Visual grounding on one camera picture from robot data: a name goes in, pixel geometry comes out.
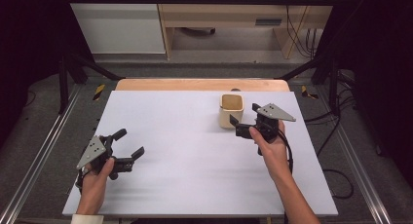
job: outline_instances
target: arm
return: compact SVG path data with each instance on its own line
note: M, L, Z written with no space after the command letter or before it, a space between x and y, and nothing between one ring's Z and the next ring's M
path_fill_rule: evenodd
M72 216L72 224L77 223L102 223L103 216L97 215L104 201L106 180L113 169L115 160L110 158L100 174L93 171L85 175L83 179L82 197L76 214Z
M279 128L285 132L282 121L279 121ZM268 143L257 129L249 128L249 132L261 149L265 165L280 193L290 223L319 223L289 171L282 140L277 137L274 142Z

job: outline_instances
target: white table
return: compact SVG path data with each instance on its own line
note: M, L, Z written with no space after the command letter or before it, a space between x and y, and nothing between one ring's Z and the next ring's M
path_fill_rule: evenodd
M223 93L228 92L113 92L96 134L128 131L112 145L118 158L130 157L140 146L146 152L132 172L108 181L100 213L117 217L282 215L282 202L257 146L218 125ZM294 93L240 94L245 106L243 123L254 123L253 102L275 103L297 119L285 122L293 176L315 214L337 215ZM73 214L79 199L73 187L63 214Z

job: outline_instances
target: hand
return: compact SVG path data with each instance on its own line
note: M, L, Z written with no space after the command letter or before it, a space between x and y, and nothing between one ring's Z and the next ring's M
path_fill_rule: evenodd
M104 201L106 180L115 165L115 159L109 158L99 174L89 172L83 178L82 197L76 214L96 215Z
M285 125L281 120L279 120L279 129L285 133ZM288 160L286 157L286 147L284 142L279 136L277 136L273 142L269 143L262 137L261 133L253 127L249 128L249 133L261 149L265 165L268 168L271 178L276 181L281 173L288 170Z

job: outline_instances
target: sleeve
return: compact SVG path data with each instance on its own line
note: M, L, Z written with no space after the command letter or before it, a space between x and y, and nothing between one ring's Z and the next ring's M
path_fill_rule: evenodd
M102 224L103 216L102 215L80 215L73 214L71 224Z

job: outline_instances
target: aluminum rail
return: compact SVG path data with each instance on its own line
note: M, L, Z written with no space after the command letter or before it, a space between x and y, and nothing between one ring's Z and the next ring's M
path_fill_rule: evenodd
M0 216L0 224L12 224L15 223L16 219L18 218L19 212L23 207L31 189L33 188L37 178L40 175L40 172L43 168L43 165L49 158L50 153L52 152L58 136L61 133L75 103L79 96L80 90L82 86L75 85L73 88L72 94L70 96L70 103L67 106L66 110L57 116L54 125L52 126L51 130L49 131L48 136L46 137L45 141L43 142L42 147L40 148L36 158L34 159L33 163L30 166L30 169L27 171L23 181L21 182L20 186L16 190L14 196L10 200L9 204L2 212Z
M318 90L321 100L325 108L328 110L329 106L328 102L326 101L327 94L325 93L324 89ZM389 214L387 213L378 192L374 188L374 185L371 182L367 171L361 163L361 159L357 155L354 146L352 145L350 139L347 137L346 132L341 125L337 129L337 138L340 141L343 153L346 156L347 161L349 162L350 169L355 176L358 188L364 196L364 199L367 203L368 208L370 209L374 221L377 224L392 224L392 220L389 217Z
M207 5L284 5L284 6L349 6L353 0L44 0L91 4L207 4Z

